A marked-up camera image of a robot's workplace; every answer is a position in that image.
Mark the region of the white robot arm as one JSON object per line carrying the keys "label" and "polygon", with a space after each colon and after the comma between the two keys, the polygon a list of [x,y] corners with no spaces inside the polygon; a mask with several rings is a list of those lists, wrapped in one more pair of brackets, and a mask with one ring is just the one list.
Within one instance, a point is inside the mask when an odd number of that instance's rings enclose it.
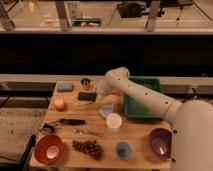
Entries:
{"label": "white robot arm", "polygon": [[171,171],[213,171],[213,105],[202,100],[182,103],[129,77],[125,67],[109,70],[98,82],[98,94],[118,89],[171,125]]}

